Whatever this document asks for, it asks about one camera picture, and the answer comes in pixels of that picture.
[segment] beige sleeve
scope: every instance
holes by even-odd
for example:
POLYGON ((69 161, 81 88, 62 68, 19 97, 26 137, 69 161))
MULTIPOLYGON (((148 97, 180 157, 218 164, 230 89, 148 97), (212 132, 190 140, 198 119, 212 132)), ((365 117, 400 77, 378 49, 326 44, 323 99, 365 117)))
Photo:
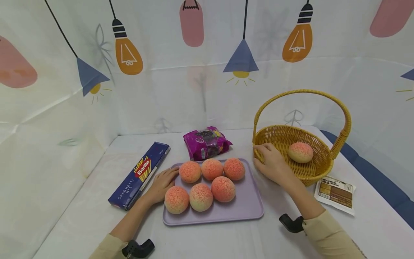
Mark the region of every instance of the beige sleeve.
POLYGON ((304 220, 303 230, 316 250, 326 259, 366 258, 328 211, 316 218, 304 220))
POLYGON ((107 234, 89 259, 125 259, 122 249, 128 245, 119 238, 107 234))

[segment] black clamp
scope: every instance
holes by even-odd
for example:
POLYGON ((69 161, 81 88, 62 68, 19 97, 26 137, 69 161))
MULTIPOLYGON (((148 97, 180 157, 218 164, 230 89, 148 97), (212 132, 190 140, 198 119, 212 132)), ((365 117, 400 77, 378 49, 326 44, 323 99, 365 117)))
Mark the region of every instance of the black clamp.
POLYGON ((280 216, 279 221, 283 224, 283 226, 292 233, 299 233, 303 231, 303 217, 300 216, 295 221, 293 221, 289 215, 286 213, 280 216))
POLYGON ((139 245, 135 240, 131 240, 128 245, 122 249, 122 254, 126 258, 145 258, 154 250, 154 248, 154 243, 150 239, 145 241, 142 245, 139 245))

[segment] purple tray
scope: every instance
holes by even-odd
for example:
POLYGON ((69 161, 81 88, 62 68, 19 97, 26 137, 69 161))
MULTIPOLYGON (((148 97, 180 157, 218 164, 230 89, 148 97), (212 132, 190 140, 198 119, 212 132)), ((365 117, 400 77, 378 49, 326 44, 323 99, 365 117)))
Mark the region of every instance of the purple tray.
MULTIPOLYGON (((244 159, 240 159, 240 161, 246 169, 246 174, 243 179, 233 181, 236 186, 236 196, 231 202, 221 203, 214 200, 211 207, 204 212, 197 212, 188 205, 188 208, 179 215, 169 213, 164 206, 162 216, 164 224, 168 226, 179 226, 261 218, 264 214, 262 198, 260 197, 249 163, 244 159)), ((172 167, 181 165, 182 163, 175 164, 172 167)), ((200 182, 207 184, 209 187, 211 186, 211 181, 207 181, 202 176, 200 180, 193 184, 187 184, 181 181, 180 176, 178 176, 176 186, 181 186, 190 193, 191 187, 200 182)))

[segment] wicker basket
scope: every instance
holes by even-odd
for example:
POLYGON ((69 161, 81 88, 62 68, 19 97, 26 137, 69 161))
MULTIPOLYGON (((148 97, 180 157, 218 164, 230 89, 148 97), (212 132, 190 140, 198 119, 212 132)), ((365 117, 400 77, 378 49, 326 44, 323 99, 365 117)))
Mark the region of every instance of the wicker basket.
MULTIPOLYGON (((305 186, 310 186, 326 176, 332 169, 334 159, 339 154, 342 146, 345 144, 349 133, 351 132, 351 115, 347 107, 336 97, 315 90, 294 90, 281 93, 265 102, 257 111, 254 121, 253 129, 253 145, 260 145, 264 143, 272 143, 283 155, 287 164, 292 168, 296 177, 299 178, 305 186), (323 143, 317 136, 297 127, 288 125, 273 125, 262 128, 256 133, 256 126, 259 121, 259 116, 263 109, 266 108, 272 101, 289 94, 296 93, 311 93, 325 96, 336 102, 345 114, 345 126, 336 139, 332 148, 329 150, 328 146, 323 143), (289 146, 295 142, 304 142, 309 144, 313 149, 313 159, 309 163, 299 164, 289 158, 287 152, 289 146)), ((254 156, 260 162, 264 163, 263 154, 258 150, 254 150, 254 156)))

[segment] orange light bulb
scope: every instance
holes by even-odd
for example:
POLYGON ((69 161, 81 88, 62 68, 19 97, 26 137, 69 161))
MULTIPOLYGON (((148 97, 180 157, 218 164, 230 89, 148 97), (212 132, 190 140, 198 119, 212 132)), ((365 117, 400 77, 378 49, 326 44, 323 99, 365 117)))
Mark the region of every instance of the orange light bulb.
POLYGON ((299 13, 298 24, 286 40, 283 47, 282 58, 287 62, 298 62, 306 58, 312 48, 311 18, 313 8, 309 1, 299 13))
POLYGON ((144 67, 141 55, 134 44, 127 38, 122 22, 114 19, 112 29, 115 34, 115 53, 119 68, 127 75, 141 73, 144 67))

